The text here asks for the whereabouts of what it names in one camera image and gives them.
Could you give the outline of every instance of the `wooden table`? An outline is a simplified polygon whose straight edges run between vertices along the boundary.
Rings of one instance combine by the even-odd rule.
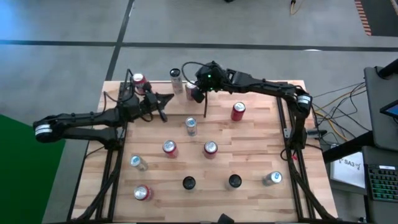
[[[304,87],[303,81],[289,82]],[[172,93],[169,82],[152,83],[153,91]],[[103,90],[117,98],[119,84],[105,82]],[[216,222],[222,213],[236,222],[297,220],[287,162],[279,156],[284,141],[276,98],[257,93],[230,95],[223,92],[211,92],[208,97],[207,118],[203,118],[204,103],[187,101],[183,93],[167,105],[167,123],[158,116],[150,123],[140,119],[129,123],[115,222]],[[242,121],[232,122],[231,109],[237,101],[244,102],[247,109]],[[114,106],[108,100],[107,107]],[[284,106],[287,126],[290,126]],[[98,110],[102,107],[103,98]],[[188,136],[185,129],[188,116],[194,116],[198,121],[195,137]],[[314,127],[312,117],[307,119],[306,127]],[[162,151],[162,144],[168,139],[177,143],[179,156],[176,159],[166,158]],[[204,143],[210,140],[217,142],[219,147],[213,160],[202,154]],[[307,142],[318,145],[314,139]],[[99,147],[100,143],[91,142],[88,153]],[[139,172],[129,165],[133,154],[142,156],[149,163],[148,171]],[[306,147],[303,156],[311,190],[328,212],[337,217],[322,152]],[[81,215],[98,193],[105,158],[106,150],[100,150],[85,160],[72,218]],[[282,183],[263,186],[261,178],[275,170],[282,173]],[[242,186],[235,191],[224,188],[231,174],[238,174],[243,179]],[[188,175],[197,181],[194,192],[187,192],[182,187],[182,180]],[[154,198],[151,201],[134,199],[134,188],[139,184],[152,187]],[[108,211],[110,190],[108,192],[104,216]],[[305,217],[308,217],[304,194],[301,189],[299,192]]]

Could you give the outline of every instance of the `gray floor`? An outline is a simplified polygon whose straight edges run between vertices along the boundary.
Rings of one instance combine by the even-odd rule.
[[[369,37],[352,0],[306,0],[289,16],[289,0],[135,0],[124,42],[397,47],[398,38]],[[0,40],[109,41],[118,38],[128,0],[0,0]],[[114,47],[0,45],[0,113],[31,124],[49,114],[95,110]],[[363,81],[363,68],[385,65],[396,52],[308,52],[122,47],[113,80],[127,68],[150,80],[186,61],[270,80],[305,80],[312,95]],[[187,68],[192,77],[197,68]],[[340,94],[319,97],[321,106]],[[371,128],[366,94],[353,117]],[[354,108],[347,102],[341,109]],[[364,132],[346,118],[339,123]],[[326,124],[323,129],[330,130]],[[328,136],[327,140],[335,141]],[[67,141],[44,223],[65,221],[86,142]],[[362,196],[333,190],[340,218],[364,215]]]

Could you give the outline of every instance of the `red soda can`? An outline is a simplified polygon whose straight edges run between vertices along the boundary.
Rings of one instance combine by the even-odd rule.
[[[134,197],[137,200],[149,201],[150,199],[152,199],[153,195],[154,193],[152,189],[150,189],[146,185],[140,185],[134,189]]]
[[[237,102],[232,107],[231,119],[233,121],[242,120],[243,114],[246,111],[246,106],[242,102]]]
[[[196,88],[197,86],[195,86],[194,84],[187,82],[187,84],[185,84],[185,93],[187,94],[187,100],[193,100],[192,97],[192,91]]]
[[[217,143],[213,141],[208,141],[205,144],[203,153],[207,159],[214,159],[216,157],[217,150],[218,150]]]
[[[134,81],[134,85],[137,88],[137,92],[141,95],[145,94],[144,91],[144,84],[147,82],[147,79],[145,76],[141,73],[135,73],[132,75],[132,80]]]
[[[177,158],[178,156],[177,144],[172,140],[167,140],[164,142],[163,151],[169,158]]]

